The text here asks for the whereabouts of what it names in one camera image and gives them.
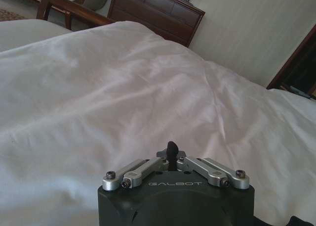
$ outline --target dark wood furniture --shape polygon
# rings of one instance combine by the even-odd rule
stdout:
[[[71,26],[71,17],[81,19],[92,26],[103,26],[114,23],[113,20],[69,0],[41,0],[37,19],[47,21],[52,6],[65,13],[66,24],[68,22],[69,27]]]
[[[284,64],[278,74],[273,78],[267,89],[285,89],[289,90],[294,83],[300,87],[307,95],[312,95],[316,91],[316,25],[297,47],[288,61]]]
[[[188,47],[204,14],[185,0],[112,0],[108,17],[139,22],[166,40]]]

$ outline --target carpet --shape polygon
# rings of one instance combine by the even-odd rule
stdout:
[[[12,21],[12,20],[21,20],[26,19],[25,17],[16,14],[14,12],[9,12],[4,9],[0,9],[0,22],[2,21]]]

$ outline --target white bedsheet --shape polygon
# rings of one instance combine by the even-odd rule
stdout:
[[[255,215],[316,222],[316,105],[118,22],[0,53],[0,225],[98,225],[106,170],[175,141],[245,169]]]

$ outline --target black plastic housing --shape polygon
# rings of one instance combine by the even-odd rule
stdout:
[[[154,172],[134,189],[98,189],[100,226],[253,226],[254,188],[218,188],[196,172]]]

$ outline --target wooden dresser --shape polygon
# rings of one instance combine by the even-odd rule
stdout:
[[[166,40],[188,47],[204,14],[184,0],[112,0],[108,17],[139,22]]]

